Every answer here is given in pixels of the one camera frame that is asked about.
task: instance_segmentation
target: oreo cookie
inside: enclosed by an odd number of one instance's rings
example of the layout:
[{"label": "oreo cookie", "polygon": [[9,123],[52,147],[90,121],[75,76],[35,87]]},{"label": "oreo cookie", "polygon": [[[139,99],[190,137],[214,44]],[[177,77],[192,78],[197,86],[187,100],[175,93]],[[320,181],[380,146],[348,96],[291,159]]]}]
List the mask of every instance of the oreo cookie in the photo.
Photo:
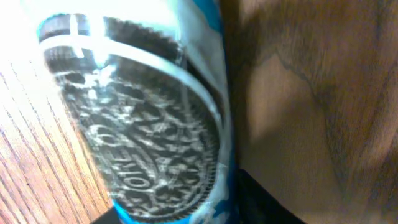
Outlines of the oreo cookie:
[{"label": "oreo cookie", "polygon": [[[39,40],[70,35],[70,17],[44,21]],[[75,20],[78,35],[92,35],[84,15]],[[172,39],[132,22],[103,21],[110,40],[188,67],[208,86]],[[53,46],[44,57],[110,196],[139,222],[172,222],[192,214],[213,188],[222,142],[209,105],[189,85],[153,66],[117,54],[98,65],[95,51],[79,50],[81,55],[73,46]],[[216,107],[222,111],[221,103]]]}]

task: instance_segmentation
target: wooden table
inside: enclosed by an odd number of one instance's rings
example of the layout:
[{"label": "wooden table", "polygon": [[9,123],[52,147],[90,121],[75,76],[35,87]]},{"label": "wooden table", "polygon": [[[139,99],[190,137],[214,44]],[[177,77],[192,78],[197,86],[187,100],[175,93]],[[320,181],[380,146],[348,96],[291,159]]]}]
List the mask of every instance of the wooden table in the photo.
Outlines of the wooden table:
[{"label": "wooden table", "polygon": [[238,161],[309,223],[398,223],[398,2],[225,0]]},{"label": "wooden table", "polygon": [[111,202],[16,6],[1,18],[0,223],[90,223]]}]

